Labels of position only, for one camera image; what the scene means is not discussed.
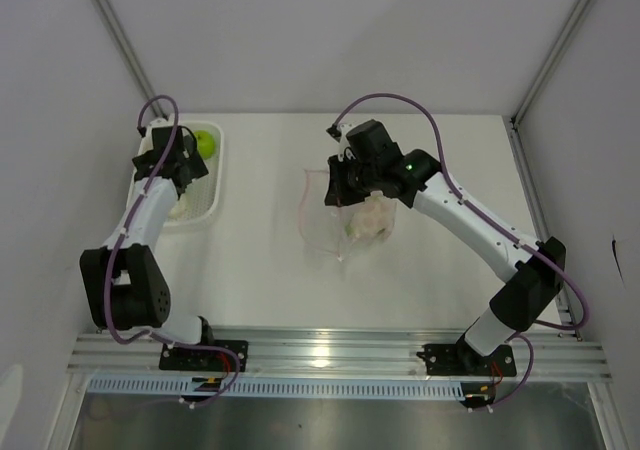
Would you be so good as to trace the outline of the green leafy lettuce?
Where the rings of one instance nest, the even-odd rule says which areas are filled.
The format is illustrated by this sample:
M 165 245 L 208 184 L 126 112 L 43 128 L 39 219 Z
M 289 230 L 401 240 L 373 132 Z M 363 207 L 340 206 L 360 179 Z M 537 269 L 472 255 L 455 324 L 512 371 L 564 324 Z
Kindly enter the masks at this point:
M 169 211 L 168 218 L 170 220 L 180 220 L 184 218 L 190 211 L 189 196 L 184 193 L 177 200 L 176 204 Z

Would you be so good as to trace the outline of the clear zip top bag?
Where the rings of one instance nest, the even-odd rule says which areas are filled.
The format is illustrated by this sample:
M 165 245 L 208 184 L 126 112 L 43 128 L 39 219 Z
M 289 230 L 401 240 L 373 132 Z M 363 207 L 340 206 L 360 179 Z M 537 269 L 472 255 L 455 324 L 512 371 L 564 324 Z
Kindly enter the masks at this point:
M 325 206 L 327 170 L 304 170 L 305 186 L 298 205 L 298 232 L 315 252 L 346 261 L 382 244 L 395 226 L 397 203 L 381 192 L 352 206 Z

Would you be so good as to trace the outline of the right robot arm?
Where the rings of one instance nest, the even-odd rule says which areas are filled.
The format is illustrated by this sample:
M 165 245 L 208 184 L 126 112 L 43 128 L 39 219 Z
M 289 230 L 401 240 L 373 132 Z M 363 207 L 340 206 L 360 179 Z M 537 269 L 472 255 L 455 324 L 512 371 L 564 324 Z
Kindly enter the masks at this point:
M 339 150 L 328 159 L 326 205 L 360 204 L 374 192 L 396 199 L 449 230 L 502 281 L 456 350 L 464 371 L 481 372 L 500 345 L 537 323 L 556 298 L 562 287 L 557 272 L 564 266 L 565 246 L 555 238 L 540 242 L 509 229 L 447 179 L 436 158 L 420 149 L 403 153 L 379 121 L 332 125 L 327 132 Z

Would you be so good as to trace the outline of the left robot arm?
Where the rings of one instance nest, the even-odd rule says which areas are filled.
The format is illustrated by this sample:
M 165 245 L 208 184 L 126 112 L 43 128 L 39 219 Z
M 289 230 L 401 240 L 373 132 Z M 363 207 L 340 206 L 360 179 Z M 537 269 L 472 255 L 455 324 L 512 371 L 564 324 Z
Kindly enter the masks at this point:
M 182 358 L 197 370 L 216 360 L 216 344 L 203 336 L 203 318 L 172 307 L 169 285 L 154 256 L 165 223 L 189 185 L 209 169 L 191 129 L 144 129 L 151 148 L 133 158 L 133 200 L 118 227 L 96 249 L 83 251 L 80 271 L 94 324 L 124 343 L 136 330 L 184 343 Z

